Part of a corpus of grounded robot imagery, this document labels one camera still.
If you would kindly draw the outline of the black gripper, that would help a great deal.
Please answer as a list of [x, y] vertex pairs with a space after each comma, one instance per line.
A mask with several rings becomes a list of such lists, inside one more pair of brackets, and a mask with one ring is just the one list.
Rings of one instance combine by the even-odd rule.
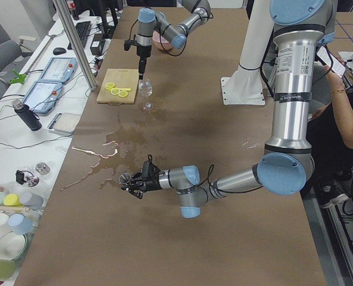
[[138, 45], [136, 53], [140, 58], [139, 68], [138, 68], [139, 79], [142, 79], [142, 76], [145, 75], [145, 71], [146, 71], [145, 67], [146, 67], [147, 58], [151, 56], [151, 46]]
[[147, 191], [156, 191], [162, 189], [160, 185], [161, 170], [151, 161], [146, 161], [143, 164], [142, 171], [138, 171], [131, 175], [131, 181], [140, 181], [139, 189], [133, 186], [122, 186], [123, 191], [127, 191], [138, 199], [143, 198], [143, 193]]

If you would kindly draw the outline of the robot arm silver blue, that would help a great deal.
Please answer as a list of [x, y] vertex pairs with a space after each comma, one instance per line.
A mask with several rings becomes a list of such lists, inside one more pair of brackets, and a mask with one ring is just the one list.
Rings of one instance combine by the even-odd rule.
[[230, 194], [259, 188], [279, 195], [299, 192], [314, 171], [306, 134], [315, 50], [333, 40], [337, 4], [254, 2], [238, 69], [222, 78], [221, 91], [226, 104], [259, 104], [263, 57], [270, 41], [277, 45], [271, 137], [257, 164], [225, 178], [201, 181], [195, 166], [161, 170], [149, 158], [137, 173], [120, 176], [122, 189], [137, 198], [149, 191], [175, 189], [187, 219], [199, 216], [202, 205]]
[[180, 1], [190, 13], [190, 17], [174, 26], [164, 13], [152, 8], [141, 8], [138, 14], [138, 33], [133, 40], [126, 41], [124, 46], [128, 50], [136, 47], [139, 60], [139, 79], [145, 74], [147, 58], [151, 56], [153, 32], [156, 31], [166, 39], [173, 48], [180, 49], [186, 44], [188, 35], [197, 27], [205, 24], [211, 15], [211, 7], [208, 1]]

